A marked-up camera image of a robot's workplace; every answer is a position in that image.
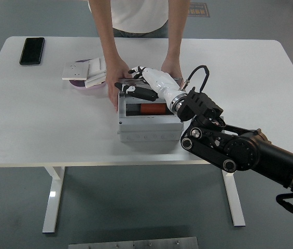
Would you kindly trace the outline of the person's left hand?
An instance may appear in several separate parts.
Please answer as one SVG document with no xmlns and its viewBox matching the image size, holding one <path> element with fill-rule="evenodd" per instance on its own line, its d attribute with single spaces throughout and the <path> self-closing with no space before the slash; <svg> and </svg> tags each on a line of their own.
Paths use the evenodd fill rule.
<svg viewBox="0 0 293 249">
<path fill-rule="evenodd" d="M 161 70 L 168 73 L 173 78 L 182 78 L 179 60 L 166 58 L 162 63 Z"/>
</svg>

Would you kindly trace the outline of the person's right hand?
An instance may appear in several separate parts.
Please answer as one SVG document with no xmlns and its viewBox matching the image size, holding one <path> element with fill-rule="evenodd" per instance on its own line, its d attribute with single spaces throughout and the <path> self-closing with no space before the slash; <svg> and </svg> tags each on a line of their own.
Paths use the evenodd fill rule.
<svg viewBox="0 0 293 249">
<path fill-rule="evenodd" d="M 118 110 L 118 89 L 115 83 L 122 78 L 131 78 L 129 67 L 121 57 L 109 59 L 107 63 L 106 83 L 108 85 L 108 98 L 115 110 Z"/>
</svg>

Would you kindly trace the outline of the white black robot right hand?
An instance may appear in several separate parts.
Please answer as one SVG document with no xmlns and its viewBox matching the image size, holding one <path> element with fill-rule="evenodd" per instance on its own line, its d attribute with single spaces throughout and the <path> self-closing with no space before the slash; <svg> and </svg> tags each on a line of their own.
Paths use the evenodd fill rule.
<svg viewBox="0 0 293 249">
<path fill-rule="evenodd" d="M 129 70 L 129 73 L 135 73 L 134 79 L 143 78 L 151 87 L 151 89 L 147 89 L 120 82 L 115 83 L 117 89 L 132 97 L 148 101 L 155 101 L 160 98 L 165 100 L 167 106 L 170 107 L 187 95 L 184 90 L 180 90 L 177 82 L 163 71 L 138 66 Z"/>
</svg>

